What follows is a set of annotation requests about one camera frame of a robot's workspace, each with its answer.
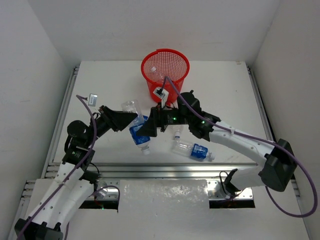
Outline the blue label bottle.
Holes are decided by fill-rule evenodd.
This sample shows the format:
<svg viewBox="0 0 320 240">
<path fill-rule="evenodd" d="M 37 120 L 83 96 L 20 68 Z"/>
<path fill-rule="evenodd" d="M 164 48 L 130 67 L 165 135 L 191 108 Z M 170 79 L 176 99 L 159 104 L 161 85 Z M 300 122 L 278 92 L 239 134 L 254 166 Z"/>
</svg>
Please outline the blue label bottle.
<svg viewBox="0 0 320 240">
<path fill-rule="evenodd" d="M 216 155 L 207 147 L 182 139 L 178 139 L 173 142 L 171 151 L 177 155 L 198 162 L 212 162 L 216 158 Z"/>
<path fill-rule="evenodd" d="M 137 117 L 129 124 L 129 128 L 141 125 L 144 123 L 145 119 L 142 114 L 139 102 L 134 100 L 129 100 L 121 104 L 122 110 L 129 113 L 136 113 Z"/>
<path fill-rule="evenodd" d="M 150 141 L 151 138 L 149 136 L 139 136 L 137 135 L 138 130 L 144 125 L 144 123 L 148 120 L 148 117 L 143 115 L 143 121 L 139 120 L 135 123 L 132 123 L 129 127 L 129 132 L 131 137 L 135 143 L 135 145 L 141 150 L 144 155 L 148 155 L 151 153 L 150 151 Z"/>
</svg>

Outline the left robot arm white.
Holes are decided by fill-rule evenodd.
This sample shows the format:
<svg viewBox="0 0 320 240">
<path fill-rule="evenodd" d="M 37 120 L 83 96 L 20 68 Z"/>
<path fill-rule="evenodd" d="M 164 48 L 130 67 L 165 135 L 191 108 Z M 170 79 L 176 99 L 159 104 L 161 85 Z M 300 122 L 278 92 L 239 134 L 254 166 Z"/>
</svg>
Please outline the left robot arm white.
<svg viewBox="0 0 320 240">
<path fill-rule="evenodd" d="M 95 141 L 109 130 L 125 129 L 138 115 L 132 112 L 99 108 L 97 118 L 86 125 L 74 120 L 67 126 L 65 155 L 44 197 L 26 219 L 14 226 L 19 240 L 62 240 L 68 222 L 95 191 L 99 174 L 88 170 Z"/>
</svg>

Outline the clear bottle white cap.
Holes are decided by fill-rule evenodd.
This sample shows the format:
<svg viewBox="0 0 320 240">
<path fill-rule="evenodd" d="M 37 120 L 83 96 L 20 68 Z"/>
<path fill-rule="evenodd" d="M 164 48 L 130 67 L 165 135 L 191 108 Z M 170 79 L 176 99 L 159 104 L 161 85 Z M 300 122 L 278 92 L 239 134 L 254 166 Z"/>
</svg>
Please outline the clear bottle white cap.
<svg viewBox="0 0 320 240">
<path fill-rule="evenodd" d="M 161 85 L 166 83 L 165 75 L 160 70 L 158 70 L 155 66 L 153 66 L 150 69 L 150 71 L 152 73 L 153 81 L 155 83 L 158 83 L 158 84 L 161 84 Z"/>
</svg>

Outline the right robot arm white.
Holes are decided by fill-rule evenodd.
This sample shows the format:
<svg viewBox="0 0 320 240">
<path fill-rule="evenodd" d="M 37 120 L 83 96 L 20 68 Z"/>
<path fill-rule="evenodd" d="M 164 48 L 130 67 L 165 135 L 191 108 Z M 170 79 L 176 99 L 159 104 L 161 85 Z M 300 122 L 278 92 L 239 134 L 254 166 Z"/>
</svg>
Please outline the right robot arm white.
<svg viewBox="0 0 320 240">
<path fill-rule="evenodd" d="M 260 186 L 285 191 L 297 168 L 289 142 L 283 139 L 263 142 L 246 137 L 244 132 L 233 130 L 219 117 L 203 111 L 192 91 L 181 93 L 177 105 L 175 109 L 164 109 L 161 104 L 152 107 L 137 135 L 156 137 L 157 130 L 164 132 L 167 126 L 188 125 L 198 139 L 226 146 L 256 163 L 256 167 L 229 172 L 221 184 L 226 195 L 234 196 L 243 189 Z"/>
</svg>

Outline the clear crushed bottle blue cap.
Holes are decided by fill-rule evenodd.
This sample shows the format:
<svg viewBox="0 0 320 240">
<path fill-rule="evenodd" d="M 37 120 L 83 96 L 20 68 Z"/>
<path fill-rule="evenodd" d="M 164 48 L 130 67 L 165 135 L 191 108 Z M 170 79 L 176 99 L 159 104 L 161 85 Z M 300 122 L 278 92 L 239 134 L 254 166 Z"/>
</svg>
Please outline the clear crushed bottle blue cap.
<svg viewBox="0 0 320 240">
<path fill-rule="evenodd" d="M 183 129 L 184 129 L 183 125 L 173 125 L 172 126 L 173 138 L 180 139 Z"/>
</svg>

